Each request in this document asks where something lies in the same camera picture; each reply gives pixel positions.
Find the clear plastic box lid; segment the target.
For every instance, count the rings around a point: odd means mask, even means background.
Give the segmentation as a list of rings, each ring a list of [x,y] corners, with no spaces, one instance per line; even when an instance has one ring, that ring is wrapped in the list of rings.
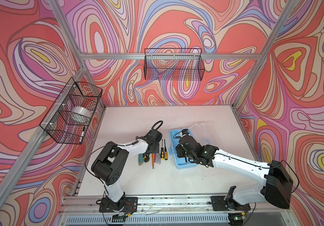
[[[190,136],[192,136],[202,146],[211,145],[211,139],[206,123],[197,123],[189,127],[188,129]]]

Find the blue plastic tool box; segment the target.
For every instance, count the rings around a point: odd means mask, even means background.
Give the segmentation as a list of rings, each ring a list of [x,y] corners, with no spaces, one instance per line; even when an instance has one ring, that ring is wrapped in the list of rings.
[[[205,165],[201,157],[203,147],[191,135],[189,129],[170,131],[171,145],[177,169]]]

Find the orange black screwdriver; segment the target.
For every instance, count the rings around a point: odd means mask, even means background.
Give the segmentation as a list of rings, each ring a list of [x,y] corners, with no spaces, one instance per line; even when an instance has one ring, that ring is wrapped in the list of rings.
[[[155,154],[154,153],[151,154],[151,158],[152,158],[152,169],[154,169],[154,164],[155,164]]]

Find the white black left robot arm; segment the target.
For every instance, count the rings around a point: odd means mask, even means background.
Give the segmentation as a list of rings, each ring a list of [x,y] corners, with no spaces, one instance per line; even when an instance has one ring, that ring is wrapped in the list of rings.
[[[107,198],[118,203],[125,193],[119,178],[122,175],[128,158],[139,154],[155,154],[160,150],[162,133],[151,129],[146,135],[137,137],[135,141],[126,144],[108,142],[101,150],[91,166],[91,171],[104,185]]]

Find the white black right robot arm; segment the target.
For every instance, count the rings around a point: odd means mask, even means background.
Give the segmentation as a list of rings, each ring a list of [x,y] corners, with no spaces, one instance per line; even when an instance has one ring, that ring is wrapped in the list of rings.
[[[293,180],[281,162],[266,163],[242,158],[216,146],[202,146],[190,135],[178,136],[176,149],[191,163],[229,170],[255,182],[246,187],[230,187],[224,197],[228,209],[237,210],[253,202],[268,202],[280,209],[289,209]]]

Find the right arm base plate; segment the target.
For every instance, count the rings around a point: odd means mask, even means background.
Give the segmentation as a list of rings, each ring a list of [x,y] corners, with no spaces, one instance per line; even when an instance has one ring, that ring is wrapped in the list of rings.
[[[211,196],[209,204],[212,205],[214,211],[243,211],[249,212],[251,207],[249,204],[241,205],[231,198],[225,196]]]

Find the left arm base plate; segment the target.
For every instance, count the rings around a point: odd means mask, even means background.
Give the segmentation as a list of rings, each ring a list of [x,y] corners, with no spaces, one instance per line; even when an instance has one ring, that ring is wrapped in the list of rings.
[[[108,197],[103,197],[101,200],[97,200],[96,204],[99,204],[100,213],[134,213],[137,211],[138,198],[137,197],[122,197],[120,201],[113,202]]]

